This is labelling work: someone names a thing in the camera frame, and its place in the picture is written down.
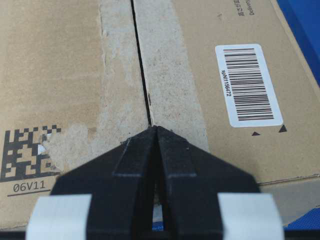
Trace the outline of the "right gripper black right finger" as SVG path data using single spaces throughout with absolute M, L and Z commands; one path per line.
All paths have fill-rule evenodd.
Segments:
M 218 193 L 259 193 L 255 178 L 161 126 L 165 226 L 174 240 L 221 240 Z

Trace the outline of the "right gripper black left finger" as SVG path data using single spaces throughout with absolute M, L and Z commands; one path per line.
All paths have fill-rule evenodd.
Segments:
M 88 240 L 138 240 L 152 230 L 156 127 L 58 177 L 51 194 L 90 194 Z

